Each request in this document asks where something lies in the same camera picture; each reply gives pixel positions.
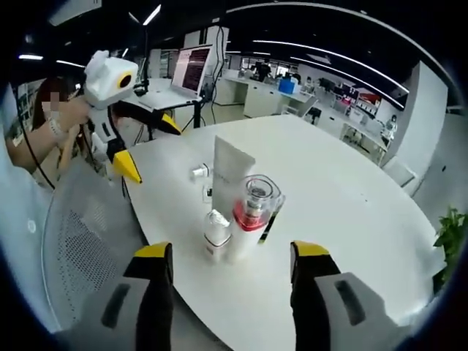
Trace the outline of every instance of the white tube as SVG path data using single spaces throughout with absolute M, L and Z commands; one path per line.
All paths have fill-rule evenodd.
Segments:
M 233 205 L 238 186 L 255 159 L 238 150 L 227 141 L 216 137 L 214 141 L 213 206 L 227 220 L 233 217 Z

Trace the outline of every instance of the office desk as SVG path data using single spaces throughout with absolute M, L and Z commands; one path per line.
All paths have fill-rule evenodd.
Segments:
M 331 134 L 340 140 L 343 140 L 348 128 L 353 128 L 378 147 L 378 158 L 374 160 L 374 157 L 371 154 L 369 154 L 369 158 L 373 159 L 372 161 L 376 162 L 377 165 L 380 165 L 383 156 L 388 150 L 388 147 L 384 144 L 380 135 L 373 134 L 366 128 L 366 126 L 354 122 L 343 113 L 340 113 L 331 107 L 318 103 L 317 108 L 322 111 L 317 127 L 325 130 L 328 134 Z
M 216 84 L 215 103 L 245 105 L 244 115 L 250 118 L 280 113 L 284 105 L 298 109 L 309 98 L 302 94 L 286 94 L 271 84 L 244 78 L 220 78 Z
M 267 241 L 236 265 L 205 259 L 202 223 L 211 209 L 189 169 L 213 159 L 218 135 L 255 157 L 286 202 Z M 143 178 L 128 182 L 150 244 L 173 243 L 174 286 L 188 306 L 236 351 L 294 350 L 290 242 L 326 247 L 385 302 L 396 322 L 432 294 L 425 271 L 434 228 L 381 169 L 295 116 L 269 116 L 194 129 L 130 149 Z

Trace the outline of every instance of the white bottle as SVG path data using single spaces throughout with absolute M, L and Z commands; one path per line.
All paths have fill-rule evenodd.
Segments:
M 231 239 L 229 224 L 217 210 L 211 210 L 206 215 L 204 225 L 205 251 L 215 263 L 222 259 L 226 245 Z
M 226 255 L 229 263 L 253 253 L 276 209 L 279 194 L 278 187 L 265 175 L 250 175 L 242 180 L 230 225 L 232 238 Z

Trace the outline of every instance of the bracelet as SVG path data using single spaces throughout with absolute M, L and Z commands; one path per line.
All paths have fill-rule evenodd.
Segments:
M 62 141 L 67 139 L 68 133 L 61 130 L 59 124 L 57 123 L 57 120 L 51 118 L 49 120 L 49 126 L 56 143 L 61 143 Z

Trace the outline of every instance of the desk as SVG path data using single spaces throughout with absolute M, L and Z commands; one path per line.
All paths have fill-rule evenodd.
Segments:
M 380 135 L 373 134 L 366 128 L 366 126 L 358 122 L 354 122 L 343 113 L 340 113 L 331 107 L 324 106 L 320 104 L 320 102 L 317 104 L 317 108 L 321 109 L 322 111 L 320 119 L 317 123 L 319 128 L 325 130 L 328 134 L 331 134 L 340 140 L 343 140 L 343 137 L 346 134 L 348 128 L 353 128 L 354 130 L 358 131 L 378 147 L 377 159 L 374 159 L 371 154 L 369 154 L 369 158 L 373 162 L 376 162 L 377 165 L 380 165 L 383 155 L 388 150 L 388 147 L 384 144 Z
M 213 159 L 218 135 L 257 160 L 286 195 L 268 240 L 236 265 L 203 255 L 202 184 L 189 169 Z M 375 164 L 295 116 L 269 116 L 194 129 L 131 148 L 143 179 L 128 183 L 150 244 L 173 243 L 174 286 L 188 306 L 236 351 L 294 350 L 290 242 L 326 247 L 385 302 L 396 322 L 432 294 L 425 271 L 434 228 L 413 200 Z
M 252 79 L 220 78 L 216 83 L 215 103 L 221 106 L 245 105 L 244 115 L 250 118 L 279 113 L 283 105 L 298 109 L 308 99 L 300 93 L 282 93 L 276 86 Z

